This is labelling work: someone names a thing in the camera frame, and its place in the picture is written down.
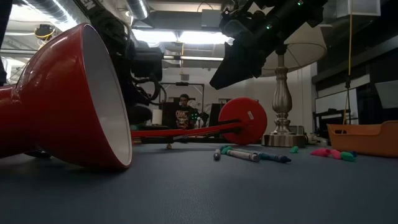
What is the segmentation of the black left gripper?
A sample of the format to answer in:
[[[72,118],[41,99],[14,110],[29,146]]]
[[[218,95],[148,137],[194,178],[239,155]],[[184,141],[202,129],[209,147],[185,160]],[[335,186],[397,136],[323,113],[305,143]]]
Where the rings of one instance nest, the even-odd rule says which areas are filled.
[[[129,60],[131,64],[131,81],[134,88],[142,96],[144,104],[159,105],[154,100],[159,96],[160,81],[162,80],[162,60],[164,54],[159,47],[129,46]],[[151,82],[154,92],[149,95],[141,85]],[[129,124],[145,123],[152,119],[152,110],[147,105],[134,105],[127,107]]]

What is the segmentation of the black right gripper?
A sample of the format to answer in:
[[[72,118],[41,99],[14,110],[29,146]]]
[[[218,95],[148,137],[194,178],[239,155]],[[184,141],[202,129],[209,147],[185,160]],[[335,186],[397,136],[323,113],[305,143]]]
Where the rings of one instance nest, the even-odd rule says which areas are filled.
[[[247,1],[239,8],[221,13],[220,29],[233,38],[233,44],[224,43],[224,58],[210,80],[216,90],[258,78],[267,57],[300,26],[304,23],[311,27],[317,25],[316,1],[259,1],[261,7],[273,7],[267,14],[249,12],[254,3]]]

